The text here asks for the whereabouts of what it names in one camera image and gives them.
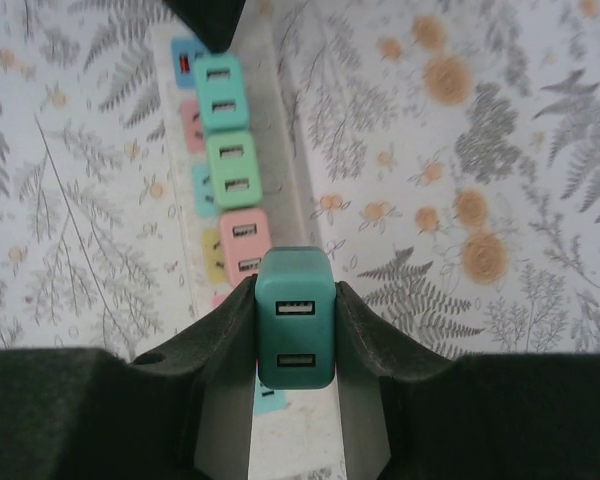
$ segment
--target floral wallpaper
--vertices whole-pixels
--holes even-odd
[[[187,326],[153,1],[0,1],[0,348],[130,359]]]
[[[272,16],[307,222],[337,277],[451,358],[600,352],[600,0]]]
[[[337,279],[451,358],[600,352],[600,0],[259,3]],[[130,359],[194,320],[150,39],[174,21],[0,0],[0,348]]]

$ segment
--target blue usb charger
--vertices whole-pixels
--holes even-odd
[[[256,280],[258,376],[274,390],[318,389],[335,376],[336,287],[315,247],[267,252]]]

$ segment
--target pink usb charger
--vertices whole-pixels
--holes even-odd
[[[248,208],[223,213],[218,221],[229,283],[237,287],[258,273],[264,254],[271,249],[269,220],[264,210]]]

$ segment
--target orange flower print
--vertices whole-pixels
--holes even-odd
[[[378,172],[378,179],[382,180],[384,177],[383,170],[387,170],[389,173],[393,172],[393,167],[395,167],[398,163],[396,162],[393,156],[393,143],[389,145],[389,150],[383,150],[376,157],[376,165],[380,171]]]
[[[464,272],[474,283],[490,285],[507,273],[509,259],[504,243],[494,234],[479,232],[462,250]]]
[[[17,63],[16,54],[8,48],[0,48],[0,66],[6,72],[10,68],[14,68]]]
[[[35,68],[21,62],[15,52],[9,48],[0,47],[0,66],[5,72],[7,70],[19,72],[27,80],[33,78],[35,74]]]
[[[598,0],[580,0],[580,10],[585,17],[598,15]]]
[[[547,136],[544,132],[534,132],[531,135],[531,144],[530,145],[532,147],[536,147],[536,150],[540,151],[546,138],[547,138]]]
[[[67,104],[69,103],[69,97],[64,91],[60,89],[58,82],[56,82],[53,87],[46,86],[45,89],[47,91],[47,96],[40,105],[41,112],[49,104],[51,104],[54,108],[57,109],[64,108],[67,106]]]
[[[382,59],[385,58],[397,62],[404,56],[404,50],[402,49],[402,43],[395,37],[381,38],[378,41],[380,47],[380,53],[382,53]]]
[[[471,73],[458,57],[437,56],[424,69],[429,94],[443,105],[459,105],[471,92]]]
[[[378,228],[380,234],[383,234],[387,228],[387,218],[401,217],[402,214],[396,211],[395,206],[391,206],[387,202],[371,202],[364,207],[364,211],[360,212],[363,222],[360,224],[358,231],[365,230],[368,227]]]
[[[416,213],[416,225],[420,227],[420,233],[433,233],[438,230],[440,220],[435,207],[422,207]]]
[[[311,218],[318,218],[322,214],[327,216],[327,222],[329,225],[333,225],[334,213],[339,210],[346,210],[351,205],[351,201],[345,202],[342,199],[342,195],[323,195],[320,199],[315,202],[316,210],[311,214]]]
[[[415,180],[418,185],[427,186],[442,178],[444,166],[440,162],[428,162],[422,167],[418,175],[414,175],[409,180]]]
[[[149,187],[149,196],[151,198],[162,198],[166,192],[166,187],[159,182],[153,182]]]
[[[477,190],[463,190],[453,204],[460,223],[465,227],[482,228],[487,220],[487,201]]]
[[[7,252],[7,260],[2,262],[3,267],[11,267],[13,275],[18,274],[20,265],[24,263],[29,255],[29,248],[26,246],[13,246]]]
[[[417,17],[411,27],[411,33],[416,43],[427,50],[441,50],[447,41],[444,26],[434,15]]]

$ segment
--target usb wall charger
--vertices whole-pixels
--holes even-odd
[[[193,76],[206,133],[249,129],[249,103],[238,57],[204,56],[193,64]]]
[[[262,258],[271,248],[269,220],[260,208],[233,210],[220,216],[218,230],[224,269],[231,286],[237,287],[242,280],[258,273]]]
[[[274,390],[318,389],[335,375],[336,287],[315,247],[267,252],[256,280],[258,376]]]
[[[262,181],[251,134],[217,133],[207,138],[206,148],[216,205],[234,210],[260,203]]]

